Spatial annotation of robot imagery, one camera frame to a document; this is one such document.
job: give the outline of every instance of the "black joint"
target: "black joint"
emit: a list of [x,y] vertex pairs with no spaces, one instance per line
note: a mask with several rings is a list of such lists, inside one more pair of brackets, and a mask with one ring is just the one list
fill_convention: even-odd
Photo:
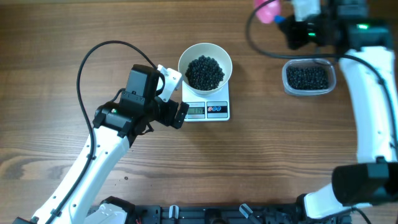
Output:
[[180,109],[178,110],[177,115],[175,116],[174,122],[172,124],[173,128],[180,129],[182,127],[188,109],[189,109],[189,104],[181,102]]
[[386,161],[386,159],[384,158],[384,156],[377,156],[377,157],[376,157],[376,163],[378,163],[378,164],[381,164],[381,163],[385,164],[385,163],[387,163],[387,161]]
[[55,215],[56,217],[61,217],[62,212],[60,211],[60,212],[58,212],[58,214],[55,214],[55,209],[53,209],[53,210],[51,210],[50,214]]
[[305,213],[305,204],[304,198],[307,194],[299,195],[296,198],[296,210],[297,210],[297,219],[301,222],[308,220],[307,214]]
[[96,111],[96,116],[94,117],[93,120],[93,126],[94,128],[99,128],[105,121],[106,115],[103,113],[100,113],[100,109]]

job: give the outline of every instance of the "plastic container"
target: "plastic container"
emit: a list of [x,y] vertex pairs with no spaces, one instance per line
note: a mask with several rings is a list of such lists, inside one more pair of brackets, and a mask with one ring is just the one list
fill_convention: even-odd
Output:
[[[214,58],[220,68],[223,69],[224,79],[218,84],[218,88],[214,90],[197,90],[194,87],[189,85],[188,78],[185,76],[185,72],[187,72],[188,65],[195,59],[198,59],[200,56],[204,55],[205,57]],[[178,62],[178,71],[182,74],[183,81],[187,84],[188,88],[196,93],[197,95],[209,95],[220,90],[226,83],[228,83],[229,78],[232,75],[232,60],[228,53],[222,49],[220,46],[210,43],[201,43],[195,44],[189,47],[180,57],[180,61]]]
[[[298,68],[307,67],[323,67],[328,73],[329,87],[323,90],[296,90],[292,88],[287,82],[287,68],[294,66]],[[294,96],[316,96],[331,92],[336,87],[336,73],[332,63],[326,59],[315,58],[315,59],[294,59],[288,61],[282,69],[282,81],[285,86],[285,92],[289,95]]]

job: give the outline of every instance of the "wooden table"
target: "wooden table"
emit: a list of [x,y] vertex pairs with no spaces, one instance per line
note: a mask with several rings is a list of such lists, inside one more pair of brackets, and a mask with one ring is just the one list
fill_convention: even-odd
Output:
[[[291,7],[284,4],[284,15]],[[372,2],[372,14],[395,29],[394,0]],[[177,68],[189,46],[212,42],[233,60],[231,120],[154,123],[118,162],[95,203],[113,195],[137,205],[226,205],[294,202],[330,182],[334,167],[356,162],[356,129],[348,89],[338,74],[328,95],[284,93],[285,60],[251,50],[244,23],[251,1],[138,1],[0,7],[0,222],[30,218],[73,164],[88,131],[76,98],[79,64],[95,44],[125,40],[156,64]],[[256,22],[254,38],[289,52],[275,25]],[[310,53],[313,46],[301,52]],[[95,109],[125,87],[131,49],[106,46],[83,71],[81,92]],[[181,100],[181,91],[174,94]],[[365,209],[374,223],[394,223],[398,207]],[[363,223],[354,215],[356,223]]]

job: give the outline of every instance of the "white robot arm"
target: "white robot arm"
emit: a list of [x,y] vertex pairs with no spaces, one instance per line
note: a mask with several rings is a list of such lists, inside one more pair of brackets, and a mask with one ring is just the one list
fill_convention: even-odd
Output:
[[[171,68],[166,69],[161,65],[158,65],[157,69],[165,77],[165,87],[158,97],[167,103],[173,91],[178,90],[180,87],[182,75]],[[162,80],[159,80],[157,83],[158,90],[162,88],[162,82]],[[183,118],[179,118],[178,121],[182,123]],[[110,212],[100,209],[95,214],[86,218],[87,212],[107,176],[131,146],[129,138],[127,136],[121,137],[118,135],[118,131],[113,128],[99,126],[98,128],[94,128],[94,133],[96,137],[95,159],[91,162],[80,184],[71,197],[69,197],[60,213],[53,219],[52,223],[103,223],[105,220],[110,223],[124,223],[126,212],[122,210],[116,212],[117,210],[115,209],[113,211],[110,210]],[[61,184],[43,206],[35,212],[32,219],[37,220],[37,223],[46,223],[49,220],[55,208],[65,198],[72,185],[76,182],[87,161],[87,155],[90,153],[90,142],[91,139],[88,136],[83,150]]]
[[[364,47],[362,51],[349,50],[348,55],[359,57],[373,67],[385,79],[394,111],[398,111],[397,90],[394,79],[394,53],[385,47]],[[375,163],[383,157],[386,162],[397,162],[392,145],[393,125],[389,113],[386,93],[378,79],[364,65],[350,59],[340,60],[340,69],[346,78],[353,104],[358,133],[358,163]],[[312,219],[322,219],[351,209],[342,205],[335,197],[332,184],[304,197],[305,211]],[[370,203],[359,203],[355,207],[369,207]]]

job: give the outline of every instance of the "black cable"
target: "black cable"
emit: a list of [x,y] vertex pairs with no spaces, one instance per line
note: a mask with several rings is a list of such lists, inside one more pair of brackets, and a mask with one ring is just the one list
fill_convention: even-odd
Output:
[[121,88],[121,89],[116,93],[116,96],[114,96],[114,98],[111,100],[111,102],[114,102],[114,101],[118,98],[118,96],[120,95],[120,93],[123,92],[124,90],[126,90],[126,88]]
[[165,84],[166,84],[166,80],[165,80],[164,75],[163,75],[162,73],[160,73],[159,77],[160,77],[160,79],[162,80],[163,85],[162,85],[162,88],[161,88],[161,89],[156,90],[156,94],[155,94],[156,96],[159,96],[160,94],[162,94],[162,92],[163,92],[163,90],[164,90],[164,86],[165,86]]
[[355,211],[355,212],[358,212],[359,214],[361,214],[361,216],[363,217],[363,219],[365,220],[365,222],[367,224],[372,224],[371,221],[369,220],[369,218],[365,215],[365,213],[361,209],[352,207],[351,210],[353,212]]
[[85,175],[85,173],[86,173],[88,167],[90,166],[91,160],[93,159],[93,156],[94,156],[94,153],[95,153],[95,134],[94,134],[93,128],[91,127],[90,120],[88,119],[88,115],[87,115],[85,106],[84,106],[84,104],[83,104],[83,100],[81,99],[81,93],[80,93],[80,77],[81,77],[81,71],[83,70],[83,66],[85,65],[85,63],[86,63],[88,57],[89,57],[96,49],[98,49],[98,48],[101,47],[101,46],[107,45],[107,44],[123,44],[123,45],[126,45],[126,46],[128,46],[128,47],[130,47],[130,48],[136,50],[138,53],[140,53],[140,54],[150,63],[150,65],[151,65],[154,69],[157,69],[157,67],[155,66],[155,64],[153,64],[153,63],[151,62],[151,60],[149,60],[149,58],[148,58],[141,50],[139,50],[137,47],[133,46],[132,44],[129,44],[129,43],[127,43],[127,42],[123,42],[123,41],[120,41],[120,40],[109,40],[109,41],[102,42],[102,43],[96,45],[95,47],[93,47],[93,48],[86,54],[86,56],[84,57],[83,61],[81,61],[80,68],[79,68],[79,72],[77,73],[76,90],[77,90],[77,98],[78,98],[78,100],[79,100],[79,105],[80,105],[80,108],[81,108],[81,112],[83,113],[83,116],[85,117],[85,121],[86,121],[86,124],[87,124],[87,127],[88,127],[88,132],[89,132],[89,134],[90,134],[90,144],[91,144],[90,153],[89,153],[89,155],[88,155],[87,162],[86,162],[85,166],[83,167],[83,169],[81,170],[80,175],[78,176],[76,182],[72,185],[72,187],[70,188],[69,192],[66,194],[66,196],[63,198],[63,200],[60,202],[60,204],[58,205],[58,207],[57,207],[53,212],[51,212],[51,217],[47,220],[46,223],[51,223],[51,222],[53,221],[53,219],[58,215],[58,213],[60,213],[60,211],[62,210],[63,206],[64,206],[65,203],[68,201],[68,199],[70,198],[70,196],[72,195],[72,193],[75,191],[76,187],[78,186],[78,184],[79,184],[80,181],[82,180],[82,178],[83,178],[83,176]]
[[398,156],[398,139],[397,139],[397,127],[396,127],[396,114],[394,112],[394,107],[392,105],[392,100],[390,93],[387,89],[386,81],[381,77],[380,73],[369,63],[367,63],[365,60],[360,59],[355,56],[351,55],[339,55],[339,54],[313,54],[313,55],[280,55],[280,54],[275,54],[271,52],[267,52],[265,50],[260,49],[252,40],[251,34],[250,34],[250,28],[251,28],[251,23],[256,15],[257,11],[262,9],[264,6],[268,5],[269,3],[273,2],[275,0],[268,0],[262,4],[260,4],[255,10],[252,11],[252,13],[249,16],[248,21],[246,22],[246,29],[245,29],[245,34],[246,34],[246,40],[249,42],[250,47],[252,47],[255,51],[259,52],[260,54],[273,57],[273,58],[281,58],[281,59],[305,59],[305,58],[347,58],[351,59],[354,61],[357,61],[366,67],[370,69],[374,74],[377,76],[377,79],[379,80],[379,84],[382,86],[382,89],[384,93],[386,94],[387,98],[387,103],[389,105],[389,113],[391,115],[391,121],[392,121],[392,137],[394,141],[394,145],[392,146],[393,148],[396,149],[396,154]]
[[[316,53],[316,54],[320,54],[320,52],[321,52],[320,47],[315,47],[315,53]],[[312,61],[313,61],[315,64],[317,64],[317,65],[330,66],[330,64],[327,64],[327,63],[317,62],[316,59],[312,59]],[[335,65],[336,65],[336,62],[337,62],[337,59],[335,58],[335,61],[334,61],[331,65],[332,65],[332,66],[335,66]]]

